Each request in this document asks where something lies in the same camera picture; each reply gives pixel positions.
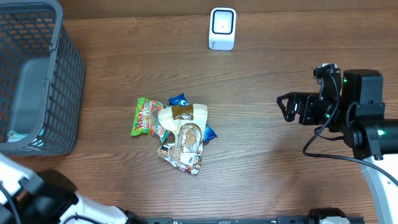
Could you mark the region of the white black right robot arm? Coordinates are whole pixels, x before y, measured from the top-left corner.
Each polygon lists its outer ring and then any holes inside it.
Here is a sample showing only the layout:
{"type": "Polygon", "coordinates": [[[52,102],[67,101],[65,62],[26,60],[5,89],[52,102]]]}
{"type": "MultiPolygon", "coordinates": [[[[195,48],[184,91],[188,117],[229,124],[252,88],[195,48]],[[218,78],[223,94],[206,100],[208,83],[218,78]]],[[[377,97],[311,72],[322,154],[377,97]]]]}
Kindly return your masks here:
{"type": "Polygon", "coordinates": [[[276,102],[286,122],[299,117],[314,125],[314,135],[302,152],[308,157],[357,163],[371,192],[379,223],[397,223],[397,120],[385,117],[383,76],[377,70],[341,71],[334,64],[313,69],[317,93],[290,92],[276,102]],[[324,129],[338,133],[353,156],[308,152],[324,129]]]}

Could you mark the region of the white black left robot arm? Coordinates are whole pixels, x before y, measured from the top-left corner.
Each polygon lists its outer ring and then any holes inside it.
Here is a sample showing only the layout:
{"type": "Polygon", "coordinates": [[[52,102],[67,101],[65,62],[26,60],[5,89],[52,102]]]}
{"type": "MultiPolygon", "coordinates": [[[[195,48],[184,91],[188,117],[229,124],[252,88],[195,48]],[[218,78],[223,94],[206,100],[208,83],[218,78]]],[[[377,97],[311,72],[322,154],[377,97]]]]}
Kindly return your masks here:
{"type": "Polygon", "coordinates": [[[95,202],[54,169],[39,173],[1,154],[1,223],[144,224],[130,210],[95,202]]]}

